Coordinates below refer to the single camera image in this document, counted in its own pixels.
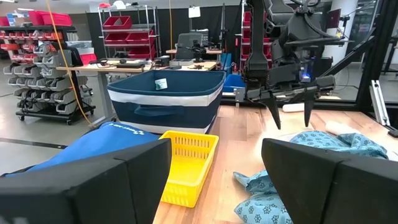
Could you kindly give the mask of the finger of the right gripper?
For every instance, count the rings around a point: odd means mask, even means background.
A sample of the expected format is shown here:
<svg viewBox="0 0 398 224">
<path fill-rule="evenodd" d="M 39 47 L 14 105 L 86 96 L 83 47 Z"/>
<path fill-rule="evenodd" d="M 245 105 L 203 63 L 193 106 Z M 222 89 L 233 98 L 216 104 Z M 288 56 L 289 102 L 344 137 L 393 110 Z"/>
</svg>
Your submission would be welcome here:
<svg viewBox="0 0 398 224">
<path fill-rule="evenodd" d="M 279 110 L 278 110 L 276 99 L 274 98 L 272 93 L 266 93 L 263 98 L 263 102 L 268 107 L 269 111 L 271 112 L 271 115 L 274 119 L 274 122 L 275 122 L 277 128 L 280 129 L 281 123 L 280 123 Z"/>
<path fill-rule="evenodd" d="M 306 127 L 308 127 L 310 122 L 310 116 L 314 102 L 315 102 L 315 92 L 306 91 L 304 94 L 304 121 Z"/>
</svg>

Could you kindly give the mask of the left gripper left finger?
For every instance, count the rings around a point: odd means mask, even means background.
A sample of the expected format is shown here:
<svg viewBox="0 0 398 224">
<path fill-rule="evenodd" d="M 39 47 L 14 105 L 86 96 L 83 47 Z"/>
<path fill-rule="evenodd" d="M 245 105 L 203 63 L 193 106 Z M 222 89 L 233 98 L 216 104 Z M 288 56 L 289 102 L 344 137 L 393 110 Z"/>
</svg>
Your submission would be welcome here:
<svg viewBox="0 0 398 224">
<path fill-rule="evenodd" d="M 152 224 L 171 158 L 160 139 L 0 177 L 0 224 Z"/>
</svg>

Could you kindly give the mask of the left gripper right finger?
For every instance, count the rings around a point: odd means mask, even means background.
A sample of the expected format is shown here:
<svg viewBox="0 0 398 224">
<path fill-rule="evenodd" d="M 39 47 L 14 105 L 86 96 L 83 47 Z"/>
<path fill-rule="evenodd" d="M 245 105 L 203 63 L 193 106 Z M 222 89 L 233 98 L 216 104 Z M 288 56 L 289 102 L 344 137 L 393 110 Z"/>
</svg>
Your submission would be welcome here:
<svg viewBox="0 0 398 224">
<path fill-rule="evenodd" d="M 398 224 L 398 162 L 265 138 L 261 156 L 294 224 Z"/>
</svg>

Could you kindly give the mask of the dark blue scrub garment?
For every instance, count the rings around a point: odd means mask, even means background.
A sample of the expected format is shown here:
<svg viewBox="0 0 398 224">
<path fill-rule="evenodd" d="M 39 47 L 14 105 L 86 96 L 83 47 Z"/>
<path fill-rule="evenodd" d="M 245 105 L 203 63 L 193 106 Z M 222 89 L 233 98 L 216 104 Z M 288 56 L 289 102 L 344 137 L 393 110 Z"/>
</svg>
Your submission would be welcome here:
<svg viewBox="0 0 398 224">
<path fill-rule="evenodd" d="M 86 159 L 109 152 L 122 150 L 158 140 L 159 136 L 139 128 L 119 122 L 106 122 L 100 127 L 92 129 L 72 144 L 61 150 L 53 158 L 40 164 L 26 167 L 11 173 L 5 173 L 3 177 L 11 177 L 23 172 L 44 169 L 47 167 Z"/>
</svg>

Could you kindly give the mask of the light blue patterned hospital gown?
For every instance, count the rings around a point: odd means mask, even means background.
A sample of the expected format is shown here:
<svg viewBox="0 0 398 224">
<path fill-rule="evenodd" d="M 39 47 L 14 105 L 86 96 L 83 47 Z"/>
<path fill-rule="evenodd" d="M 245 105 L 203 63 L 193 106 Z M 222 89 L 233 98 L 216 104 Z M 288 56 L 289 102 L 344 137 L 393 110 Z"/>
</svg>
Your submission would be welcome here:
<svg viewBox="0 0 398 224">
<path fill-rule="evenodd" d="M 290 142 L 365 157 L 389 158 L 384 147 L 355 132 L 334 136 L 323 131 L 304 131 L 292 137 Z M 293 224 L 266 170 L 250 177 L 239 172 L 234 172 L 233 176 L 251 194 L 234 209 L 244 223 Z"/>
</svg>

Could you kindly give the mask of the blue plastic bin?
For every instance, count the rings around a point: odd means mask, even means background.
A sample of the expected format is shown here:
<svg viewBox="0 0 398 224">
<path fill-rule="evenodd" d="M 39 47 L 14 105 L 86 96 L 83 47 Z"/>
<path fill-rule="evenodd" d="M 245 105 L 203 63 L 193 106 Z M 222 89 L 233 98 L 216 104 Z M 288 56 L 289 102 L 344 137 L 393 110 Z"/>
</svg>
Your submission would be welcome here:
<svg viewBox="0 0 398 224">
<path fill-rule="evenodd" d="M 224 93 L 233 93 L 236 88 L 244 88 L 245 83 L 240 74 L 229 74 L 223 85 Z"/>
</svg>

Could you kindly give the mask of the yellow plastic basket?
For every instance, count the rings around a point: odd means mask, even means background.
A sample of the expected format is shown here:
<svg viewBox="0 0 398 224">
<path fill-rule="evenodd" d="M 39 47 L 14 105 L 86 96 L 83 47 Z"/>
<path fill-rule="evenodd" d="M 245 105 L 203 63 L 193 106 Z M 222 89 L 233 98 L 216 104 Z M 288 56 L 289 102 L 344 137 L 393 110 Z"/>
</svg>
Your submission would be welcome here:
<svg viewBox="0 0 398 224">
<path fill-rule="evenodd" d="M 172 161 L 161 201 L 193 208 L 211 168 L 219 137 L 210 134 L 166 131 Z"/>
</svg>

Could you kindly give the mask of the navy white striped fabric basket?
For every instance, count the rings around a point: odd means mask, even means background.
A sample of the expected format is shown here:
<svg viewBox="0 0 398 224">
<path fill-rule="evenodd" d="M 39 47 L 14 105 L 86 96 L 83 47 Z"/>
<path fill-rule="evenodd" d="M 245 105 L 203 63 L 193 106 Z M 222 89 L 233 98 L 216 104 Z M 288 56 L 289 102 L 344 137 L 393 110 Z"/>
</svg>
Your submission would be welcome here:
<svg viewBox="0 0 398 224">
<path fill-rule="evenodd" d="M 151 70 L 107 89 L 124 124 L 156 134 L 205 134 L 217 117 L 225 79 L 223 71 Z"/>
</svg>

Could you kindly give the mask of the large red bin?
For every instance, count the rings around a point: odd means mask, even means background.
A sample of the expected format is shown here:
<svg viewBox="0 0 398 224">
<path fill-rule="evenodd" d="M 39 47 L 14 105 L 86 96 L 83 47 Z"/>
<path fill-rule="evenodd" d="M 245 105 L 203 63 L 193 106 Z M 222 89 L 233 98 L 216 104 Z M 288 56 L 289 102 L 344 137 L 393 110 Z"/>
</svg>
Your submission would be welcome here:
<svg viewBox="0 0 398 224">
<path fill-rule="evenodd" d="M 29 11 L 30 20 L 34 26 L 49 26 L 54 24 L 56 26 L 72 26 L 72 20 L 68 14 L 52 13 L 52 16 L 48 11 Z"/>
</svg>

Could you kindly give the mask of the small silver metal block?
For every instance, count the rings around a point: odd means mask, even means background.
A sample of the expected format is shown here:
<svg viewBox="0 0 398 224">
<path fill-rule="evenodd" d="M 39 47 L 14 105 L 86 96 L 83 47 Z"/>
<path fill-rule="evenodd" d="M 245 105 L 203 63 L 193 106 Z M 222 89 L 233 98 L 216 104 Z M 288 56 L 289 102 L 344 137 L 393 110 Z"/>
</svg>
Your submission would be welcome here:
<svg viewBox="0 0 398 224">
<path fill-rule="evenodd" d="M 234 101 L 236 103 L 243 103 L 245 101 L 245 88 L 235 88 L 234 89 Z"/>
</svg>

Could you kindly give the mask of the rack of red bins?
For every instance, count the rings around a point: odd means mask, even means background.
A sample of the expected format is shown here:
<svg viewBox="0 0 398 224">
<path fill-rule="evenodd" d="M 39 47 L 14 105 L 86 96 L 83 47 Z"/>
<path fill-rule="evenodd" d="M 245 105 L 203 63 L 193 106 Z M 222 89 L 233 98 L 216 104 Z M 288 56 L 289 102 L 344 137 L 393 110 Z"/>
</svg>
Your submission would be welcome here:
<svg viewBox="0 0 398 224">
<path fill-rule="evenodd" d="M 242 26 L 242 37 L 241 37 L 241 51 L 240 51 L 240 62 L 241 69 L 244 68 L 246 60 L 251 53 L 250 49 L 250 40 L 251 40 L 251 12 L 245 11 L 243 13 L 243 26 Z M 271 55 L 271 38 L 264 36 L 263 39 L 263 52 L 268 61 L 268 67 L 272 68 L 272 55 Z"/>
</svg>

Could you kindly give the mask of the black office chair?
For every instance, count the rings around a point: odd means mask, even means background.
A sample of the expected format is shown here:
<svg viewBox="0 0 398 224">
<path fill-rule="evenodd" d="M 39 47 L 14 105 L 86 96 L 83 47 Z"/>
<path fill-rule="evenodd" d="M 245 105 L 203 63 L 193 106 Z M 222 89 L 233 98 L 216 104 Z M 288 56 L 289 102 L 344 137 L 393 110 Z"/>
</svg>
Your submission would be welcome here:
<svg viewBox="0 0 398 224">
<path fill-rule="evenodd" d="M 201 59 L 206 53 L 202 45 L 203 35 L 197 32 L 182 33 L 178 36 L 175 58 L 177 60 Z"/>
</svg>

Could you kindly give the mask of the black cart with grey bins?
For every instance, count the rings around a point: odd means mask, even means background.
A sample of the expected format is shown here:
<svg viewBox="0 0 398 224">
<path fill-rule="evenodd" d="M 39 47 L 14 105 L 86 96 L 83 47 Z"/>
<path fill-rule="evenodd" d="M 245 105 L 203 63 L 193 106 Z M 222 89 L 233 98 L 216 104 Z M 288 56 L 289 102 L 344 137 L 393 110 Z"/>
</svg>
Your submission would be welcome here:
<svg viewBox="0 0 398 224">
<path fill-rule="evenodd" d="M 57 67 L 81 65 L 77 49 L 68 46 L 73 26 L 0 26 L 0 49 L 11 63 L 1 70 L 15 88 L 16 116 L 72 122 L 92 115 L 88 79 Z"/>
</svg>

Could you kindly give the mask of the wooden desk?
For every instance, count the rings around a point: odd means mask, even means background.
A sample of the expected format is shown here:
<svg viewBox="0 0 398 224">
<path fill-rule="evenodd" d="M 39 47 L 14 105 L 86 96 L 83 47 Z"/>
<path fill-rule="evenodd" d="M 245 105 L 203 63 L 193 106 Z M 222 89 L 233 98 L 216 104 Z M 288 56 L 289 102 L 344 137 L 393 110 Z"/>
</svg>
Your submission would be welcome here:
<svg viewBox="0 0 398 224">
<path fill-rule="evenodd" d="M 108 85 L 108 81 L 106 75 L 109 73 L 130 73 L 130 74 L 140 74 L 142 72 L 149 71 L 151 65 L 144 65 L 142 68 L 117 68 L 116 64 L 118 63 L 117 60 L 109 60 L 109 65 L 102 66 L 100 64 L 93 64 L 93 65 L 84 65 L 79 67 L 57 67 L 57 70 L 64 70 L 67 72 L 96 72 L 98 74 L 98 83 L 99 83 L 99 93 L 101 94 L 102 104 L 103 104 L 103 111 L 104 116 L 98 118 L 95 121 L 89 121 L 89 126 L 94 127 L 103 122 L 111 121 L 116 117 L 116 113 L 113 111 L 113 107 L 111 104 L 110 97 L 106 90 Z"/>
</svg>

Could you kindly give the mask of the silver aluminium bracket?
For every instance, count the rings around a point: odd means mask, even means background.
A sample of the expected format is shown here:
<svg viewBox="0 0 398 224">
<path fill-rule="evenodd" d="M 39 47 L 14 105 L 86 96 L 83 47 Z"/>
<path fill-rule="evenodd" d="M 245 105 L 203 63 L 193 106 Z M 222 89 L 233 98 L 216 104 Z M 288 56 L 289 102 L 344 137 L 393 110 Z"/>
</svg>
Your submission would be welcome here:
<svg viewBox="0 0 398 224">
<path fill-rule="evenodd" d="M 371 80 L 369 91 L 371 95 L 376 121 L 383 126 L 389 126 L 390 125 L 389 116 L 386 110 L 384 97 L 378 80 Z"/>
</svg>

